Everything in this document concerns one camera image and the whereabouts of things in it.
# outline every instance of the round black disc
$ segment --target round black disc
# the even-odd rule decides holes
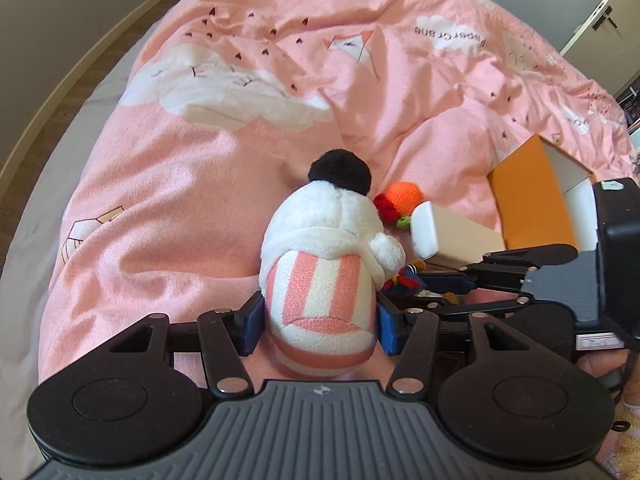
[[[570,362],[493,352],[453,374],[438,394],[447,429],[475,452],[523,466],[584,460],[613,420],[610,394]]]
[[[183,443],[202,417],[202,397],[189,378],[143,352],[105,352],[88,354],[42,383],[27,411],[47,455],[129,465]]]

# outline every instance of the plush toy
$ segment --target plush toy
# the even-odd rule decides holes
[[[347,150],[312,165],[309,184],[274,213],[262,243],[260,289],[278,361],[331,377],[366,361],[377,339],[376,290],[404,264],[367,198],[371,174]]]
[[[413,182],[396,182],[373,199],[385,224],[407,229],[411,213],[424,202],[424,195]]]

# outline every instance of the wooden floor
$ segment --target wooden floor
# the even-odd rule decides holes
[[[31,191],[80,107],[127,50],[178,1],[162,0],[131,25],[82,75],[41,129],[0,202],[0,269]]]

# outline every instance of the baseboard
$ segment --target baseboard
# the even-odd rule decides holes
[[[2,170],[0,171],[0,201],[4,196],[15,172],[18,170],[20,163],[27,154],[31,144],[38,136],[38,133],[56,110],[62,99],[78,82],[82,74],[94,63],[113,41],[116,40],[125,30],[135,23],[143,14],[150,10],[161,0],[145,0],[129,14],[122,18],[113,28],[98,40],[89,51],[82,56],[82,59],[64,76],[62,81],[58,83],[53,92],[47,97],[40,106],[39,110],[33,116],[27,127],[24,129],[20,139],[12,149],[11,154],[6,160]]]

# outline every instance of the bed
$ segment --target bed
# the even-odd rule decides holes
[[[496,229],[486,174],[534,132],[600,178],[632,174],[613,99],[489,0],[312,1],[183,0],[69,127],[0,281],[2,480],[41,461],[24,418],[38,345],[43,380],[148,312],[179,322],[242,304],[257,286],[270,215],[327,149],[362,156],[373,190],[411,180]],[[226,165],[238,153],[254,162],[245,173]],[[183,199],[194,207],[176,207]],[[356,377],[389,373],[374,357]],[[264,352],[245,364],[254,383],[281,376]],[[197,362],[177,367],[202,383]]]
[[[44,167],[0,277],[0,478],[21,480],[43,462],[24,415],[38,383],[38,332],[58,254],[60,219],[129,72],[156,25],[84,103]]]

